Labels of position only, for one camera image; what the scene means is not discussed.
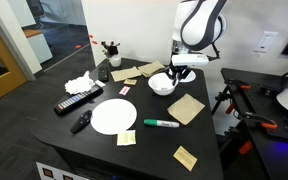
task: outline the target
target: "white plate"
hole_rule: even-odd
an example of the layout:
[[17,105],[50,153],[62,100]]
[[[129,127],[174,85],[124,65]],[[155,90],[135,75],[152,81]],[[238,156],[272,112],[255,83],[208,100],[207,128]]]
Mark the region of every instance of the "white plate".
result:
[[192,82],[196,78],[196,74],[194,71],[191,71],[185,79],[181,79],[180,82]]
[[124,99],[110,99],[102,102],[93,110],[91,124],[105,135],[126,131],[136,120],[135,106]]

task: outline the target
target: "black remote control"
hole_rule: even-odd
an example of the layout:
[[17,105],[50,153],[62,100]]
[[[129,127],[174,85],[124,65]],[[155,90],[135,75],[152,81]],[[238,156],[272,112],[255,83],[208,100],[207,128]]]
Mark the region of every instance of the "black remote control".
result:
[[98,80],[102,82],[107,82],[109,80],[107,67],[101,66],[98,68]]
[[98,86],[94,85],[91,90],[78,93],[75,96],[57,104],[54,107],[54,111],[58,115],[66,114],[67,112],[73,110],[74,108],[78,107],[79,105],[85,103],[91,97],[95,97],[103,92],[103,89]]
[[84,112],[71,127],[71,133],[75,134],[82,130],[86,125],[88,125],[91,121],[91,116],[91,110],[87,110],[86,112]]

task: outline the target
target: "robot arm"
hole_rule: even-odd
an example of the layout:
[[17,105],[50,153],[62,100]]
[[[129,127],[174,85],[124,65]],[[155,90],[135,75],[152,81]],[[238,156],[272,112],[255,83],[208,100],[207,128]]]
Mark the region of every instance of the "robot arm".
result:
[[[184,0],[177,8],[174,22],[172,60],[166,74],[174,80],[184,79],[188,65],[207,64],[219,58],[214,42],[226,30],[220,11],[227,0]],[[212,45],[216,57],[196,52]]]

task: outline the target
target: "green marker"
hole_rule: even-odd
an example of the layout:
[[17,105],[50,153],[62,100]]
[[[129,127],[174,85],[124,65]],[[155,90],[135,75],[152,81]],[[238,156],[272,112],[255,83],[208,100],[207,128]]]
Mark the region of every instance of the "green marker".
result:
[[162,121],[162,120],[156,120],[156,119],[144,119],[144,124],[150,125],[150,126],[162,126],[162,127],[172,127],[172,128],[180,127],[180,124],[177,122]]

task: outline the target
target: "white tissue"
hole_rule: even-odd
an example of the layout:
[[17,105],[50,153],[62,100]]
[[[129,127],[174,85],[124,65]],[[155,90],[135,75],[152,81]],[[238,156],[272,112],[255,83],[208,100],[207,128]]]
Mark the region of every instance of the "white tissue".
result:
[[89,78],[89,71],[86,71],[83,77],[78,77],[73,80],[69,80],[65,84],[66,92],[70,94],[77,94],[80,92],[89,91],[95,84],[92,79]]

